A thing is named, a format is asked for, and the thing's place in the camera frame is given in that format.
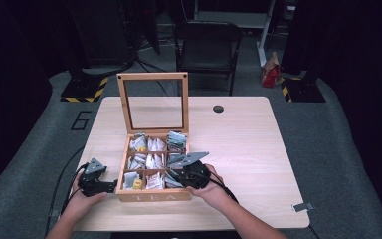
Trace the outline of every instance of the paper bag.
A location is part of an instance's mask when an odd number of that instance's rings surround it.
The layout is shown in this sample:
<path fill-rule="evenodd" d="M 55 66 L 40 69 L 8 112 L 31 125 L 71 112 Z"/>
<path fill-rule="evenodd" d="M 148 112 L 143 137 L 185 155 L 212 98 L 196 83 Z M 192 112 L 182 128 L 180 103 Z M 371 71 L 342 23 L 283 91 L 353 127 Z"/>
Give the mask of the paper bag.
<path fill-rule="evenodd" d="M 276 52 L 272 53 L 272 57 L 263 66 L 262 87 L 272 88 L 279 80 L 279 60 Z"/>

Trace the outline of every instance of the wooden tabletop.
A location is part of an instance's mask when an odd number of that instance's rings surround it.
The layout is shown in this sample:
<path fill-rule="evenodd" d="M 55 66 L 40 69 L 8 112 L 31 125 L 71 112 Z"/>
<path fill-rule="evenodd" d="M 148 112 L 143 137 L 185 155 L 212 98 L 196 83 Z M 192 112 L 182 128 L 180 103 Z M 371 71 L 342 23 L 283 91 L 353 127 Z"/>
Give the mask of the wooden tabletop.
<path fill-rule="evenodd" d="M 222 106 L 220 114 L 213 106 Z M 263 97 L 190 97 L 190 151 L 209 151 L 240 204 L 275 228 L 304 228 L 306 211 L 272 107 Z M 107 166 L 101 181 L 118 179 L 126 140 L 119 97 L 101 102 L 79 165 L 96 158 Z M 111 194 L 77 224 L 80 231 L 211 231 L 234 229 L 202 199 L 122 203 Z"/>

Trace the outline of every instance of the chair backrest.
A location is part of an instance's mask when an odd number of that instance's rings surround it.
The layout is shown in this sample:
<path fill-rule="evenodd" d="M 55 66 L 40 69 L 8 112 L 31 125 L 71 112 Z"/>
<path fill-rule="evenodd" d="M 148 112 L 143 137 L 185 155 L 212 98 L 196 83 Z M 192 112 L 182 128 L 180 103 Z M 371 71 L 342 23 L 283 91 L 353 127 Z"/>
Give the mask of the chair backrest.
<path fill-rule="evenodd" d="M 192 20 L 176 26 L 175 39 L 240 42 L 242 31 L 233 23 Z"/>

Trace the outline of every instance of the open lid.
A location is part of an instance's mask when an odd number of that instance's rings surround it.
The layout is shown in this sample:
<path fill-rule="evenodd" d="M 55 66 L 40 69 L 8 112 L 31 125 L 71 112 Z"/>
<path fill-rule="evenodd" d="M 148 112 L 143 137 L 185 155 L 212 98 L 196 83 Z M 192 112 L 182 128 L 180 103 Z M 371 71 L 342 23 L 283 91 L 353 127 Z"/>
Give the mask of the open lid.
<path fill-rule="evenodd" d="M 126 130 L 189 132 L 188 73 L 117 74 Z"/>

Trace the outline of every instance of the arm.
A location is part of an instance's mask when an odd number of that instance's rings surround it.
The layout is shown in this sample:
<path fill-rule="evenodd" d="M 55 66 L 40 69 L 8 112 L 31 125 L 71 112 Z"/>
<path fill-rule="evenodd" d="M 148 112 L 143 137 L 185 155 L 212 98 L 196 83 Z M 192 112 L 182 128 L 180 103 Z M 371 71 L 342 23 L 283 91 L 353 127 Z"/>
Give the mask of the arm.
<path fill-rule="evenodd" d="M 47 239 L 53 238 L 71 238 L 74 226 L 82 219 L 92 208 L 93 205 L 101 202 L 107 197 L 107 193 L 103 192 L 92 197 L 85 197 L 78 187 L 81 174 L 79 173 L 73 184 L 73 193 L 67 208 L 61 218 L 49 232 Z"/>
<path fill-rule="evenodd" d="M 212 173 L 216 173 L 212 165 L 206 164 Z M 209 182 L 204 189 L 187 187 L 194 196 L 203 198 L 211 207 L 221 212 L 234 226 L 238 234 L 248 238 L 286 238 L 281 232 L 266 224 L 244 207 L 232 200 L 226 192 L 213 182 Z"/>

